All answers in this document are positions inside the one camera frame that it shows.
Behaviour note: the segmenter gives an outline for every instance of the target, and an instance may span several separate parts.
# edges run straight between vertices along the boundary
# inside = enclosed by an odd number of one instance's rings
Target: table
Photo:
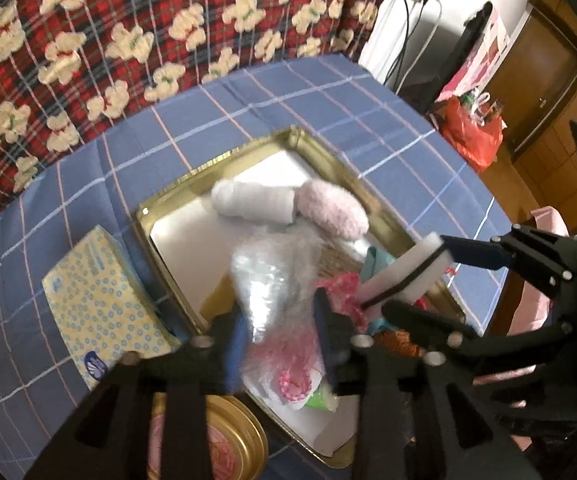
[[[95,225],[128,252],[162,319],[186,328],[148,263],[137,205],[235,146],[299,124],[359,175],[414,238],[488,240],[510,230],[491,193],[424,120],[342,56],[239,70],[118,123],[40,174],[0,215],[0,471],[23,477],[87,393],[52,318],[41,280]],[[447,278],[483,333],[506,270],[463,267]],[[271,453],[279,444],[271,442]],[[293,446],[270,478],[347,478]]]

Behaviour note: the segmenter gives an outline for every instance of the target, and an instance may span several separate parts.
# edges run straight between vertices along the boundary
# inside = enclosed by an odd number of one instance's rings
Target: red plaid blanket
[[[383,0],[1,0],[0,210],[58,158],[253,63],[353,60]]]

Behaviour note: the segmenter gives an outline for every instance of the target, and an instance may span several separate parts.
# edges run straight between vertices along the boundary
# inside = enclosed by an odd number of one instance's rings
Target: wooden door
[[[577,50],[534,10],[486,90],[504,103],[511,153],[542,123],[577,77]]]

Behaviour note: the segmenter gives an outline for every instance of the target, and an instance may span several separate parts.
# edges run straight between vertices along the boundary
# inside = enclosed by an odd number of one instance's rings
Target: red plastic bag
[[[459,99],[451,97],[446,104],[441,134],[473,170],[481,173],[492,164],[503,139],[501,117],[479,125],[462,107]]]

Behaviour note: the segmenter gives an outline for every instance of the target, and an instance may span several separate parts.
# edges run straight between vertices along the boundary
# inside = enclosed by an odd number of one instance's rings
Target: yellow tissue box
[[[155,314],[123,250],[97,226],[42,280],[57,327],[89,388],[124,352],[143,357],[178,346]]]

